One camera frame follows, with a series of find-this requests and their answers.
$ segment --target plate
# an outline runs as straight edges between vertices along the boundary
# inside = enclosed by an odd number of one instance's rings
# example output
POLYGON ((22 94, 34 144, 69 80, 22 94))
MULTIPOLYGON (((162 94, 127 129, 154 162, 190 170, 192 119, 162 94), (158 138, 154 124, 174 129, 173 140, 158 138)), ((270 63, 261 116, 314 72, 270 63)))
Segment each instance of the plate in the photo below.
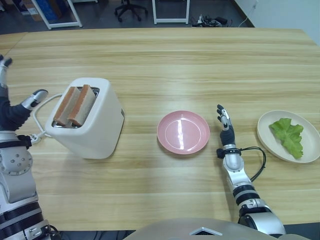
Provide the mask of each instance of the plate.
POLYGON ((194 154, 210 137, 206 120, 191 111, 174 111, 158 124, 157 136, 161 145, 175 154, 194 154))
POLYGON ((317 160, 320 157, 320 134, 317 129, 303 117, 282 110, 269 111, 262 115, 258 121, 257 134, 262 145, 268 149, 273 155, 278 158, 295 162, 300 164, 310 163, 317 160), (289 118, 291 125, 303 126, 301 132, 302 140, 301 145, 303 147, 303 156, 295 159, 282 145, 281 141, 277 139, 269 128, 270 124, 278 121, 281 118, 289 118))

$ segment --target toaster cord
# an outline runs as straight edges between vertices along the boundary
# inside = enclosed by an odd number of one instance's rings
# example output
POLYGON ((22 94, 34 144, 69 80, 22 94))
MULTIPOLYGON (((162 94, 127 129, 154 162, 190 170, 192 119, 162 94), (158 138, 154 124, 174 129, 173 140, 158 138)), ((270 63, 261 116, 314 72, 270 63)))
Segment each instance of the toaster cord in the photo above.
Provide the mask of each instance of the toaster cord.
POLYGON ((56 94, 56 95, 53 95, 52 97, 48 98, 47 100, 45 100, 41 105, 39 105, 36 110, 33 111, 32 113, 32 116, 33 116, 33 119, 36 123, 36 125, 39 127, 40 129, 40 133, 39 134, 31 134, 30 137, 31 137, 31 143, 32 144, 37 144, 41 141, 41 139, 46 136, 48 138, 52 138, 49 134, 47 134, 46 130, 42 127, 41 123, 39 122, 38 118, 37 118, 37 113, 38 111, 44 106, 46 105, 48 102, 52 101, 53 99, 55 98, 58 98, 58 97, 61 97, 62 96, 62 93, 59 93, 59 94, 56 94))

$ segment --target beige plate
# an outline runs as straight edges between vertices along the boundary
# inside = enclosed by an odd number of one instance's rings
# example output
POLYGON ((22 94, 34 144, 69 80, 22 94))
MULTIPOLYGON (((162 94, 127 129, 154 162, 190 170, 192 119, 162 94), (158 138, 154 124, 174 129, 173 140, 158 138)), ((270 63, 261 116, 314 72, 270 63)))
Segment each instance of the beige plate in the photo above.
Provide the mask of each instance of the beige plate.
POLYGON ((266 112, 258 121, 257 134, 263 146, 282 160, 305 164, 313 162, 320 157, 320 134, 317 129, 306 119, 292 112, 282 110, 266 112), (295 159, 290 153, 288 153, 288 151, 281 145, 280 140, 275 138, 269 128, 270 124, 273 124, 281 118, 292 119, 292 125, 299 124, 303 126, 303 131, 301 133, 303 156, 301 158, 295 159))

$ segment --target wood grain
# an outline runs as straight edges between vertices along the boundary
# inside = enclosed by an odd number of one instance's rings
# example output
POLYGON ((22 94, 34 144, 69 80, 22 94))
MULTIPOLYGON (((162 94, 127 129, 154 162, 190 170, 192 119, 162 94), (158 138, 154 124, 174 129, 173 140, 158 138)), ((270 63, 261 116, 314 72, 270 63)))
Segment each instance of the wood grain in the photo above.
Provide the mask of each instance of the wood grain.
MULTIPOLYGON (((231 114, 238 147, 260 146, 259 117, 295 112, 320 129, 320 48, 301 30, 259 28, 93 29, 27 33, 8 53, 13 103, 35 89, 61 93, 79 77, 108 79, 126 119, 117 149, 81 159, 51 138, 30 150, 44 216, 60 230, 138 229, 177 217, 237 221, 225 183, 216 105, 231 114), (177 156, 157 142, 161 118, 193 111, 209 123, 208 145, 177 156)), ((39 112, 42 124, 56 100, 39 112)), ((19 134, 39 132, 29 119, 19 134)), ((258 152, 243 154, 249 176, 258 152)), ((285 224, 320 221, 320 164, 293 164, 267 153, 254 182, 285 224)))
POLYGON ((0 54, 6 55, 25 35, 26 32, 0 35, 0 54))

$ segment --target pink plate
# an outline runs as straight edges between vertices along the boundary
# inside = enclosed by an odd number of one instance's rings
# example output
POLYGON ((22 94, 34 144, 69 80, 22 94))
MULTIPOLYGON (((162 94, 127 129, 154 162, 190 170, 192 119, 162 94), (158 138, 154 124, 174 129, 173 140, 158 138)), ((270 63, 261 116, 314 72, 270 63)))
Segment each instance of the pink plate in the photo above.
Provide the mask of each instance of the pink plate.
POLYGON ((208 142, 210 128, 206 120, 191 111, 174 111, 157 127, 159 142, 175 154, 193 154, 208 142))

